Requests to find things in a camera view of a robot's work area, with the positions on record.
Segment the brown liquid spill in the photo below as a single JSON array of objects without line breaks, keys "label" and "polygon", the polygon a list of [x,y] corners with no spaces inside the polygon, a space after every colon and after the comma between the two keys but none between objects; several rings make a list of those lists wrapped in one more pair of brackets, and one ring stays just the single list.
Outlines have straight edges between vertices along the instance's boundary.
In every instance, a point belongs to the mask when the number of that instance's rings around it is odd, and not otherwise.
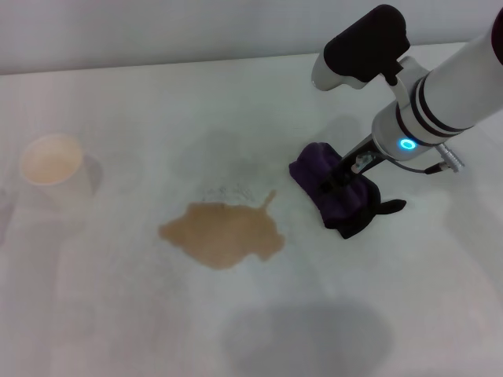
[{"label": "brown liquid spill", "polygon": [[265,262],[285,245],[267,212],[275,196],[271,191],[259,207],[191,203],[181,217],[158,228],[159,237],[215,270],[232,268],[252,254]]}]

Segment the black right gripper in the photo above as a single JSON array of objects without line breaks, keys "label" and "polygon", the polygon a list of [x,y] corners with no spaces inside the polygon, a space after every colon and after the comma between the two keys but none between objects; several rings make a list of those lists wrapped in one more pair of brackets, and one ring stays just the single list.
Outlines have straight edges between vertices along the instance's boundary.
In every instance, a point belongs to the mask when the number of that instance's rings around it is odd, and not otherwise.
[{"label": "black right gripper", "polygon": [[360,174],[384,161],[384,154],[378,149],[373,136],[367,136],[351,149],[340,161],[338,173],[330,172],[321,180],[318,192],[323,195],[335,194],[342,186],[350,185]]}]

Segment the white paper cup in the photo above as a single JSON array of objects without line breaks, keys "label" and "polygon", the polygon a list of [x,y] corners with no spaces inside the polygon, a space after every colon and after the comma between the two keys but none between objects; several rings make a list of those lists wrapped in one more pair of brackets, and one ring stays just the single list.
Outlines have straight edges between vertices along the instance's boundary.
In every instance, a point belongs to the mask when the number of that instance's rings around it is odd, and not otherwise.
[{"label": "white paper cup", "polygon": [[103,178],[101,164],[69,134],[48,134],[30,143],[19,168],[30,186],[63,208],[91,203]]}]

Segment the silver ribbed connector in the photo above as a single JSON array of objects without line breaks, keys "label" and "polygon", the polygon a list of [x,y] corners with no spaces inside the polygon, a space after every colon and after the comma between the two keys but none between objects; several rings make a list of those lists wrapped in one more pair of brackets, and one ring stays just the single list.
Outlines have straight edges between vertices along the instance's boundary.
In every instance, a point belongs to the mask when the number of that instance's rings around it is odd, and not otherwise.
[{"label": "silver ribbed connector", "polygon": [[454,172],[459,172],[464,168],[464,163],[445,143],[437,145],[436,151],[441,155],[445,164]]}]

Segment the purple rag with black edge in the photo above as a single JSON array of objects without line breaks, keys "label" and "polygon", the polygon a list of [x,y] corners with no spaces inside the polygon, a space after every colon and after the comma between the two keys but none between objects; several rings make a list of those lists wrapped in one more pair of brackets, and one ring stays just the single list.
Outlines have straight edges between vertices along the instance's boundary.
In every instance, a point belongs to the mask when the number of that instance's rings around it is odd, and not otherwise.
[{"label": "purple rag with black edge", "polygon": [[406,201],[383,202],[378,186],[365,176],[342,186],[335,194],[318,192],[321,180],[338,167],[342,157],[325,142],[308,144],[289,164],[289,173],[317,207],[327,229],[336,230],[345,240],[360,233],[377,215],[397,213]]}]

